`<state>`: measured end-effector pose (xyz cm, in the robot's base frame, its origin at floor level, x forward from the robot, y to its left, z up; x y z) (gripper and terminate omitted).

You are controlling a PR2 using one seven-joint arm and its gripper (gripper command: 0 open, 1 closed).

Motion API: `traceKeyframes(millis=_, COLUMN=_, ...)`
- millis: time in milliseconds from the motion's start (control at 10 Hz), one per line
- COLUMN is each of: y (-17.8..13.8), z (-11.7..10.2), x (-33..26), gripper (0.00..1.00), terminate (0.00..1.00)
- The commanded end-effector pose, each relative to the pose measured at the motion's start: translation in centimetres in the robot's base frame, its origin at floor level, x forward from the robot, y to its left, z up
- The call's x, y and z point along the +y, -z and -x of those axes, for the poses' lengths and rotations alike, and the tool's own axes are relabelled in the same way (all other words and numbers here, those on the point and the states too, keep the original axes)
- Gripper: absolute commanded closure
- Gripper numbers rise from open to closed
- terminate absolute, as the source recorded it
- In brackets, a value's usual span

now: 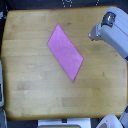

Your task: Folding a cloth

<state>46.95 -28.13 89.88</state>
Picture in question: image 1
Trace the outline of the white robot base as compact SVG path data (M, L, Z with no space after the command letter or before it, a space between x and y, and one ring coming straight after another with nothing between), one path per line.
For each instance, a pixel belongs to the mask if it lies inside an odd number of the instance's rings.
M39 120L37 128L67 128L68 126L92 128L89 118ZM120 118L117 118L113 114L109 114L105 116L95 128L128 128L128 113L123 113Z

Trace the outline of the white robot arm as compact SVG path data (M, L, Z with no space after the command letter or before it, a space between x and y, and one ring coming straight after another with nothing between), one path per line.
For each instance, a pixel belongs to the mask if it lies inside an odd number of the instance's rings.
M94 26L88 36L91 40L107 42L128 63L128 35L116 25L116 21L116 15L107 12L102 22Z

